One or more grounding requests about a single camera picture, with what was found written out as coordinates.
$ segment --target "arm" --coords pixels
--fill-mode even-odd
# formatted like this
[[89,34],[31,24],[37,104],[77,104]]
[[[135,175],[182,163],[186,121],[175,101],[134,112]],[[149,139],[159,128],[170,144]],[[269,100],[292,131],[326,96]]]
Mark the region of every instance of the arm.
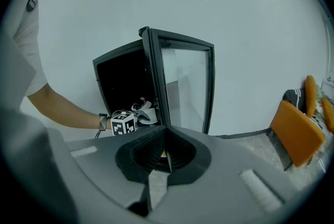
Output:
[[[37,110],[54,122],[75,128],[99,129],[100,117],[77,107],[69,100],[55,92],[46,84],[33,95],[28,96]],[[111,129],[110,120],[107,129]]]

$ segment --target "door frame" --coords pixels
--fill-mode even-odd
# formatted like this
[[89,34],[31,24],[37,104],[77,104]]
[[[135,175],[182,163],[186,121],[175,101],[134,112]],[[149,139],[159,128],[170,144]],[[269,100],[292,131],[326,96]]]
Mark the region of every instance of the door frame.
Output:
[[202,133],[208,134],[214,99],[214,45],[206,41],[184,36],[182,34],[167,32],[144,27],[139,30],[142,37],[145,54],[151,67],[154,90],[157,95],[161,121],[163,125],[171,125],[168,97],[164,78],[162,48],[203,51],[206,53],[206,104]]

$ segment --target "person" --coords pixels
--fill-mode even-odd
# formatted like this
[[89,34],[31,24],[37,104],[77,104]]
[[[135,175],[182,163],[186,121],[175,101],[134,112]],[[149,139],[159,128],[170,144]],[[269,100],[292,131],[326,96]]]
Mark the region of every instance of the person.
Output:
[[[3,19],[8,36],[36,71],[26,96],[40,113],[60,125],[99,129],[99,115],[77,107],[47,83],[39,56],[38,20],[38,0],[12,0]],[[103,124],[111,129],[110,120],[104,119]]]

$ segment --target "white wall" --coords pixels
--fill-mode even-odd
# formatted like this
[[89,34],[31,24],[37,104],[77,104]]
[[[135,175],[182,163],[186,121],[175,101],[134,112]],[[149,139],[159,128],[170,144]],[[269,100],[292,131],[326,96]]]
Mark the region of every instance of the white wall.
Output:
[[328,8],[327,3],[325,0],[318,0],[319,1],[319,9],[320,13],[323,16],[326,28],[328,29],[328,47],[329,47],[329,55],[327,56],[327,61],[329,62],[328,71],[334,70],[334,31],[333,31],[333,16]]
[[[139,38],[144,26],[215,45],[210,134],[267,128],[283,93],[326,72],[326,33],[317,0],[39,0],[40,52],[50,85],[78,106],[105,112],[92,60]],[[59,127],[25,100],[22,110],[65,139],[95,131]]]

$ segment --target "floor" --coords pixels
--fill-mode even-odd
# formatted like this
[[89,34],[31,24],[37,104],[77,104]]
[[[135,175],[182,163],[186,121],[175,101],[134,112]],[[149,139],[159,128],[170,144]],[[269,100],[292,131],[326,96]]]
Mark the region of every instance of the floor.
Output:
[[[309,164],[305,164],[299,168],[291,165],[286,171],[284,171],[284,166],[290,162],[290,158],[288,155],[284,154],[285,149],[275,138],[273,133],[268,135],[263,133],[256,136],[238,139],[226,139],[225,141],[226,143],[237,142],[242,147],[245,147],[253,152],[255,155],[265,159],[276,169],[286,174],[297,190],[302,190],[304,187],[320,180],[323,177],[326,172],[326,168],[329,167],[334,152],[333,140],[330,150],[321,157],[321,160],[319,160],[317,156],[314,156]],[[167,177],[167,173],[154,170],[149,176],[151,205],[153,209],[166,193]]]

